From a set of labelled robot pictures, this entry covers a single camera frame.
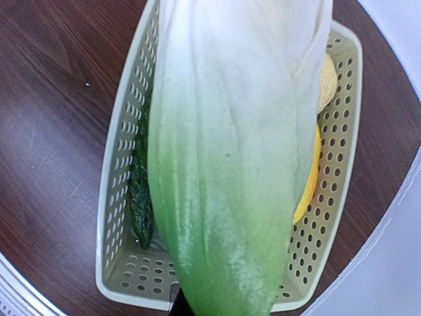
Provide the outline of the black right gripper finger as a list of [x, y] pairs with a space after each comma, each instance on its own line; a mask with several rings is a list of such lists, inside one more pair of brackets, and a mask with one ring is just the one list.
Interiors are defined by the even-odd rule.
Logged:
[[193, 316], [193, 311], [190, 308], [183, 290], [179, 287], [178, 293], [169, 311], [169, 316]]

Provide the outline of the dark green toy cucumber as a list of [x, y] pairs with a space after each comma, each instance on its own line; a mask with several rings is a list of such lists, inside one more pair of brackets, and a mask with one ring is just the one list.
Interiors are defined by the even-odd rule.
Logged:
[[151, 95], [143, 106], [141, 118], [137, 124], [139, 130], [135, 136], [134, 164], [129, 187], [132, 226], [142, 250], [148, 250], [151, 245], [155, 227], [147, 172], [150, 109]]

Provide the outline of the orange toy mango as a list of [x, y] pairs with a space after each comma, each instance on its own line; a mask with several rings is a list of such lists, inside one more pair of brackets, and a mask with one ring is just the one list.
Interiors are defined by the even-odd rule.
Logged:
[[301, 200], [295, 210], [293, 216], [293, 224], [297, 224], [302, 217], [304, 216], [305, 212], [307, 211], [307, 207], [310, 205], [314, 192], [316, 190], [316, 186], [318, 183], [318, 164], [320, 160], [320, 152], [321, 152], [321, 135], [320, 135], [320, 128], [316, 125], [315, 137], [314, 137], [314, 151], [312, 157], [312, 163], [310, 172], [307, 178], [307, 183], [301, 196]]

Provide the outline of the toy bok choy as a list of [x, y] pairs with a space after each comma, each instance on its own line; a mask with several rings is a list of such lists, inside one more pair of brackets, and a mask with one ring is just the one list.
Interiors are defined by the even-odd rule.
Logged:
[[161, 1], [148, 176], [196, 315], [268, 315], [314, 150], [331, 1]]

